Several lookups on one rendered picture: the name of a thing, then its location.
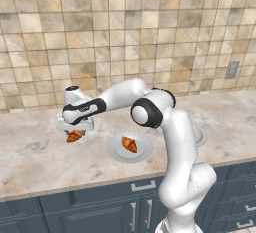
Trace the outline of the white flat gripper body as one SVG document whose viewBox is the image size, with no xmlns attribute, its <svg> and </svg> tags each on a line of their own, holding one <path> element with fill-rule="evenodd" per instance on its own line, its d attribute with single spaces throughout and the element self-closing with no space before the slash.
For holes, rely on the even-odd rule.
<svg viewBox="0 0 256 233">
<path fill-rule="evenodd" d="M 55 125 L 56 128 L 60 131 L 92 131 L 94 129 L 94 120 L 91 117 L 89 117 L 87 120 L 82 120 L 77 125 L 71 125 L 64 121 L 64 118 L 61 114 L 57 114 L 55 117 Z"/>
</svg>

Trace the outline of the brown croissant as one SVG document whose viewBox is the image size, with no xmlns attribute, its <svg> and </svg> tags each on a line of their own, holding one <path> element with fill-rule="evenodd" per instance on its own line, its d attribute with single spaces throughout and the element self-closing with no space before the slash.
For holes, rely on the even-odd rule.
<svg viewBox="0 0 256 233">
<path fill-rule="evenodd" d="M 132 153 L 137 152 L 137 146 L 136 146 L 136 142 L 134 139 L 123 136 L 122 137 L 122 146 Z"/>
<path fill-rule="evenodd" d="M 67 143 L 75 142 L 83 136 L 83 132 L 79 130 L 73 130 L 68 134 Z"/>
</svg>

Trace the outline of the blue drawer front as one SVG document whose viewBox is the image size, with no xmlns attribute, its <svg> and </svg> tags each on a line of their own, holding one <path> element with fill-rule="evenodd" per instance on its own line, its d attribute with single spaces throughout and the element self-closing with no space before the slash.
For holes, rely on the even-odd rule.
<svg viewBox="0 0 256 233">
<path fill-rule="evenodd" d="M 217 174 L 215 185 L 223 185 L 227 181 L 256 175 L 256 161 L 216 167 L 215 172 Z"/>
<path fill-rule="evenodd" d="M 223 219 L 226 216 L 234 216 L 246 213 L 245 206 L 256 209 L 256 195 L 244 197 L 221 196 L 218 201 L 215 220 Z"/>
<path fill-rule="evenodd" d="M 18 215 L 36 215 L 40 208 L 36 198 L 0 202 L 0 218 Z"/>
<path fill-rule="evenodd" d="M 256 213 L 213 221 L 207 233 L 227 233 L 231 231 L 241 230 L 237 228 L 236 223 L 240 222 L 241 224 L 245 224 L 250 219 L 253 220 L 254 226 L 256 226 Z"/>
<path fill-rule="evenodd" d="M 156 188 L 144 191 L 132 192 L 131 184 L 135 183 L 137 186 L 148 185 L 151 180 L 155 180 Z M 72 207 L 88 205 L 94 202 L 101 202 L 111 199 L 119 199 L 128 196 L 143 195 L 150 192 L 157 192 L 158 187 L 162 181 L 162 177 L 147 178 L 137 181 L 123 182 L 112 185 L 105 185 L 94 188 L 87 188 L 82 190 L 70 191 L 68 193 L 70 205 Z"/>
</svg>

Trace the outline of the grey round plate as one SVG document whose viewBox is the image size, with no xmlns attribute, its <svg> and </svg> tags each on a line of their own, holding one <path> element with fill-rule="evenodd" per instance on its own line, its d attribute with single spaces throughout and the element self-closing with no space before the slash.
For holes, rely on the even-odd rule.
<svg viewBox="0 0 256 233">
<path fill-rule="evenodd" d="M 122 145 L 122 137 L 135 141 L 137 152 L 133 153 Z M 108 155 L 121 163 L 138 163 L 146 160 L 153 151 L 152 142 L 143 134 L 133 131 L 123 131 L 109 138 L 106 144 Z"/>
<path fill-rule="evenodd" d="M 206 133 L 199 126 L 192 125 L 192 127 L 193 127 L 193 131 L 194 131 L 194 135 L 195 135 L 196 145 L 198 147 L 204 145 L 205 142 L 207 141 Z"/>
</svg>

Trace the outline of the blue cupboard door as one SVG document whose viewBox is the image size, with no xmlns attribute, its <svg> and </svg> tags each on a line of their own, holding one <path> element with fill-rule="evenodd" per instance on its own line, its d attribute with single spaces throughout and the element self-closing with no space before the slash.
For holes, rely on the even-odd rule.
<svg viewBox="0 0 256 233">
<path fill-rule="evenodd" d="M 130 203 L 136 202 L 135 232 Z M 140 199 L 129 198 L 45 215 L 50 233 L 138 233 Z"/>
<path fill-rule="evenodd" d="M 0 222 L 0 233 L 49 233 L 41 215 Z"/>
<path fill-rule="evenodd" d="M 153 200 L 153 206 L 150 228 L 147 229 L 144 220 L 147 218 L 148 215 L 148 205 L 146 203 L 146 200 L 149 199 Z M 141 198 L 139 233 L 155 233 L 156 227 L 164 219 L 166 213 L 167 208 L 161 204 L 158 194 L 143 196 Z"/>
</svg>

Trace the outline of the grey wall socket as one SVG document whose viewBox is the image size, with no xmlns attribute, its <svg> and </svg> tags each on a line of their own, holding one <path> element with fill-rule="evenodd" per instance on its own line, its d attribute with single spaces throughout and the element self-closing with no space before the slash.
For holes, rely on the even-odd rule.
<svg viewBox="0 0 256 233">
<path fill-rule="evenodd" d="M 236 77 L 238 67 L 240 62 L 239 61 L 230 61 L 228 63 L 228 67 L 225 74 L 225 79 L 234 79 Z"/>
</svg>

